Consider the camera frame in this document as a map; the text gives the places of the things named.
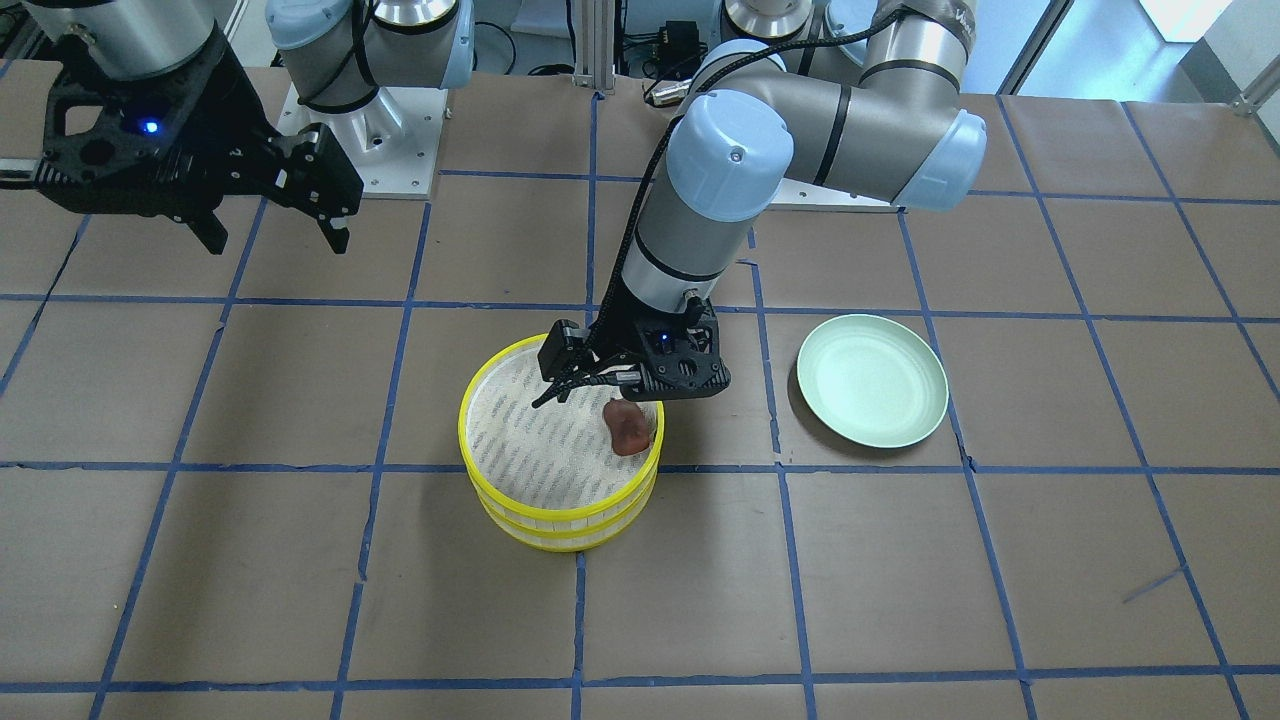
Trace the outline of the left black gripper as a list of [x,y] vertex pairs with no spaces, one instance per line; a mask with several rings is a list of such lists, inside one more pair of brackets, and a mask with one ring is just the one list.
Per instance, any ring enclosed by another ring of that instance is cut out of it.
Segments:
[[623,368],[588,375],[590,329],[556,320],[538,351],[541,378],[550,386],[531,402],[539,409],[552,398],[564,404],[584,387],[621,387],[634,402],[707,398],[727,389],[731,373],[721,357],[721,333],[713,306],[696,292],[690,310],[664,313],[650,307],[623,284],[612,284],[595,320],[595,369]]

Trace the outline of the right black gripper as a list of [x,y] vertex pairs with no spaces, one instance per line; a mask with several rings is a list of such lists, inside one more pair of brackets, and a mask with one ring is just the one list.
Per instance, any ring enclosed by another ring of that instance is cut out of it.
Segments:
[[63,68],[47,96],[35,191],[82,214],[165,217],[216,255],[227,243],[221,200],[265,196],[316,218],[330,250],[347,252],[360,173],[329,126],[276,137],[221,29],[145,79],[110,79],[70,35],[55,54]]

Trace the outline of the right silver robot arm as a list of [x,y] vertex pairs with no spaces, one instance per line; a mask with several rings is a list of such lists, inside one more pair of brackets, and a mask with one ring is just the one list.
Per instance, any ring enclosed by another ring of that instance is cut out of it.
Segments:
[[218,19],[197,1],[27,1],[60,61],[41,154],[3,160],[5,190],[82,214],[165,217],[211,254],[216,209],[260,196],[311,217],[335,254],[364,196],[358,160],[404,135],[392,88],[472,73],[470,1],[270,1],[265,20],[302,108],[269,119]]

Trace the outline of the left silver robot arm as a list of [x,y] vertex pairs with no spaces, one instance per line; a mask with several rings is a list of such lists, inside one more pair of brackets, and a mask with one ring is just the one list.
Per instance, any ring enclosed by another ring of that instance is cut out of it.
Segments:
[[786,179],[957,206],[987,147],[957,102],[977,20],[974,1],[882,1],[856,33],[713,49],[646,165],[596,319],[545,337],[532,406],[593,386],[634,402],[726,389],[712,296]]

